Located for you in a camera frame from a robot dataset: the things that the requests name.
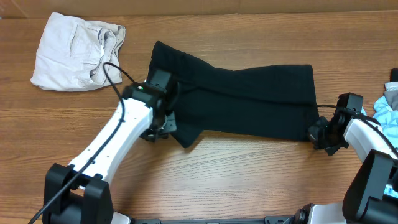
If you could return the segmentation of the black t-shirt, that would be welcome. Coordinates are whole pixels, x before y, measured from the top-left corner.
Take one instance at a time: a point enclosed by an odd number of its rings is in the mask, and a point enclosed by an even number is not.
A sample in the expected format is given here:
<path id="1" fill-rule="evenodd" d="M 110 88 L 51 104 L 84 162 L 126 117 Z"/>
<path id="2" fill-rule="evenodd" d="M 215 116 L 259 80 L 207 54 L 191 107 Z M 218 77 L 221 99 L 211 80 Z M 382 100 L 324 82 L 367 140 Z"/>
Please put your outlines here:
<path id="1" fill-rule="evenodd" d="M 319 118 L 311 65 L 227 70 L 158 41 L 149 71 L 157 69 L 180 83 L 172 136 L 183 147 L 204 130 L 308 141 Z"/>

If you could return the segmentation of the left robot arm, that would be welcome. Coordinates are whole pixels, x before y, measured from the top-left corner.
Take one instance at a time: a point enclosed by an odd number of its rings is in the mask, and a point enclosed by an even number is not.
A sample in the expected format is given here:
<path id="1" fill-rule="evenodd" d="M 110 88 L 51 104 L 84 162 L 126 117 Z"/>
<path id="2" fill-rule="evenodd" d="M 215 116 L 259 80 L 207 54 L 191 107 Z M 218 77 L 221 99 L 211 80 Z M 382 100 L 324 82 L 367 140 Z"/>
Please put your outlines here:
<path id="1" fill-rule="evenodd" d="M 156 142 L 176 131 L 172 107 L 179 91 L 174 75 L 161 69 L 150 72 L 145 82 L 125 87 L 116 111 L 91 144 L 67 166 L 54 164 L 48 170 L 42 221 L 132 223 L 114 210 L 111 182 L 139 138 Z"/>

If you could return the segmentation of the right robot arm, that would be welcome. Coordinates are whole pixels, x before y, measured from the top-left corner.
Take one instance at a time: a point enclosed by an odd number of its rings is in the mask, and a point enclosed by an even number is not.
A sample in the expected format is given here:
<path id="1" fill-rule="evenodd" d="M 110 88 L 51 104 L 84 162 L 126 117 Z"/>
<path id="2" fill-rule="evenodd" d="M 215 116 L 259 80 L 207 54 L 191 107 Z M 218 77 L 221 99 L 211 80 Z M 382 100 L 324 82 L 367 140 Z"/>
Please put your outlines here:
<path id="1" fill-rule="evenodd" d="M 381 124 L 362 113 L 363 97 L 345 93 L 333 105 L 331 120 L 320 117 L 308 129 L 316 150 L 332 156 L 353 147 L 361 161 L 342 202 L 308 204 L 287 223 L 397 224 L 397 149 L 382 133 Z"/>

